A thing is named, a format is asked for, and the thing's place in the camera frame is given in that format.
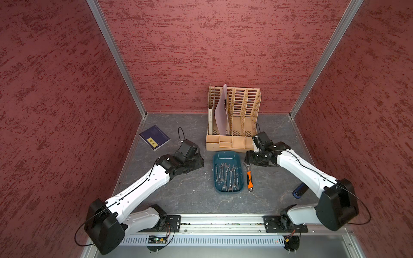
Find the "teal plastic storage tray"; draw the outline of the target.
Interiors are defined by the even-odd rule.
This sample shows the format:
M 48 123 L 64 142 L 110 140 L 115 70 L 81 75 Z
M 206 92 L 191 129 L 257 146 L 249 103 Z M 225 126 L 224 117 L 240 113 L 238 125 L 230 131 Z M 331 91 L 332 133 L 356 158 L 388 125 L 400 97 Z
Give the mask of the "teal plastic storage tray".
M 237 194 L 244 189 L 243 164 L 238 153 L 216 152 L 213 158 L 214 187 L 220 194 Z

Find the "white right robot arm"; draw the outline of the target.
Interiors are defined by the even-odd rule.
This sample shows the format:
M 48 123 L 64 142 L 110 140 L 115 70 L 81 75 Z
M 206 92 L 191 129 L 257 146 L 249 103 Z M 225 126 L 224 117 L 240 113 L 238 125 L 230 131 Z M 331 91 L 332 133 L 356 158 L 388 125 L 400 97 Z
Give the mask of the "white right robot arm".
M 362 201 L 349 180 L 338 180 L 326 174 L 283 142 L 247 151 L 245 162 L 262 167 L 272 163 L 284 168 L 318 198 L 317 204 L 290 205 L 282 210 L 280 227 L 284 231 L 292 232 L 304 224 L 321 224 L 330 231 L 338 231 L 359 215 L 358 204 Z

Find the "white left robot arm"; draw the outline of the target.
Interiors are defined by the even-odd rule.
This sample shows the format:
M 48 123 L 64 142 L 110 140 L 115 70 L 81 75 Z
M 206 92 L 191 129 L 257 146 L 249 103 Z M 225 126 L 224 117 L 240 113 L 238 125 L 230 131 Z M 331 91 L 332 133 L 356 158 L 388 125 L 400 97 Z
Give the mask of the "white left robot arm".
M 159 226 L 164 211 L 158 206 L 135 213 L 134 209 L 157 189 L 174 177 L 198 170 L 204 166 L 201 154 L 179 160 L 177 155 L 163 155 L 153 167 L 135 183 L 117 195 L 102 201 L 93 201 L 86 221 L 80 226 L 102 255 L 113 251 L 123 239 L 135 232 Z

